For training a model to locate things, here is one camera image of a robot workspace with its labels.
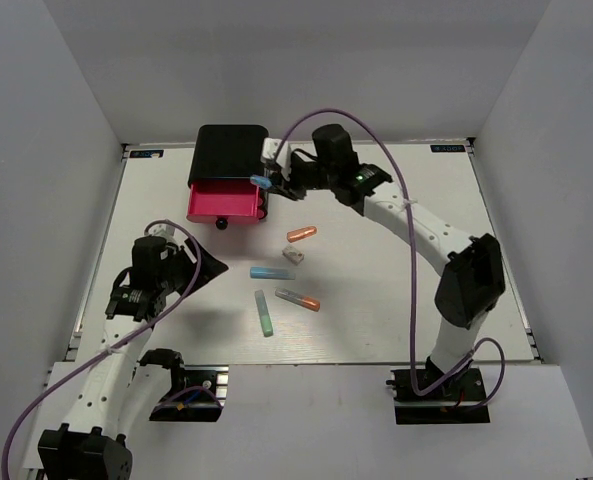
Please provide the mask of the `pink top drawer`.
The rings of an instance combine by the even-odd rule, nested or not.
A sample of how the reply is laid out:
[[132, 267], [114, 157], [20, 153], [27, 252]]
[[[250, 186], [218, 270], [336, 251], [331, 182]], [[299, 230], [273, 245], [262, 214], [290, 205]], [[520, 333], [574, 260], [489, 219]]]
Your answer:
[[218, 230], [258, 224], [262, 221], [257, 218], [259, 189], [248, 179], [198, 180], [190, 186], [186, 218]]

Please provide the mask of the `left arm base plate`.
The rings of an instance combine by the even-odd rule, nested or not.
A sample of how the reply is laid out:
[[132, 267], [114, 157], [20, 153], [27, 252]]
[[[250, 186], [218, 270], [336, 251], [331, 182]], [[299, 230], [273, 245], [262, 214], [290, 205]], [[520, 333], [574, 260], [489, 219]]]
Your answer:
[[215, 423], [225, 406], [228, 383], [228, 366], [181, 366], [149, 420]]

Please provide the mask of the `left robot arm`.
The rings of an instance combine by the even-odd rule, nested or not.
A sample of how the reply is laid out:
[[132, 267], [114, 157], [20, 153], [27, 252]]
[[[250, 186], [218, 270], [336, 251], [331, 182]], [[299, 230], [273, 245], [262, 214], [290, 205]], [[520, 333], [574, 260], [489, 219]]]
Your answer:
[[38, 441], [47, 478], [130, 477], [127, 436], [134, 419], [192, 389], [181, 353], [147, 349], [154, 322], [168, 311], [169, 296], [183, 301], [228, 269], [193, 239], [179, 244], [157, 233], [134, 241], [130, 266], [112, 284], [101, 358], [83, 370], [83, 386], [61, 425]]

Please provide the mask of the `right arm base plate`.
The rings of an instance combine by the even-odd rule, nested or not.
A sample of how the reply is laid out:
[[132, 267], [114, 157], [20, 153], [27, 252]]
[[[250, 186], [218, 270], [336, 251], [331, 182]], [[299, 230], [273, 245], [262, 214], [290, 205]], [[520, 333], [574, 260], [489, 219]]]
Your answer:
[[446, 382], [425, 396], [418, 396], [412, 390], [410, 369], [392, 370], [385, 384], [393, 393], [397, 425], [465, 425], [490, 422], [488, 407], [477, 407], [487, 397], [478, 368], [459, 373], [455, 380]]

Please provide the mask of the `blue pen refill case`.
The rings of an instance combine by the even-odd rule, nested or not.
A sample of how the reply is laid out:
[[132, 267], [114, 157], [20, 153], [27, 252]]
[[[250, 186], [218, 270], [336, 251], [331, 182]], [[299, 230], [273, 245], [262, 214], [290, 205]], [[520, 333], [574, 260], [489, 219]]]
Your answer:
[[262, 190], [269, 190], [273, 186], [272, 181], [265, 176], [252, 175], [249, 180], [252, 185], [255, 185]]

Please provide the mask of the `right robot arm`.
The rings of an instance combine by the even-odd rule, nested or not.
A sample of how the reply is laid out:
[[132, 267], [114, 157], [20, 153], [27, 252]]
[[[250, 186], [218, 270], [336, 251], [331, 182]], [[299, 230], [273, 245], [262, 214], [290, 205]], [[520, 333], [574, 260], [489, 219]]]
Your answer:
[[427, 358], [429, 390], [448, 399], [464, 385], [478, 333], [506, 289], [502, 254], [491, 234], [476, 237], [448, 225], [413, 202], [392, 176], [363, 163], [349, 133], [338, 124], [312, 135], [315, 155], [303, 160], [287, 142], [267, 138], [261, 161], [269, 192], [298, 201], [311, 190], [329, 190], [336, 200], [403, 240], [439, 276], [434, 296], [441, 324]]

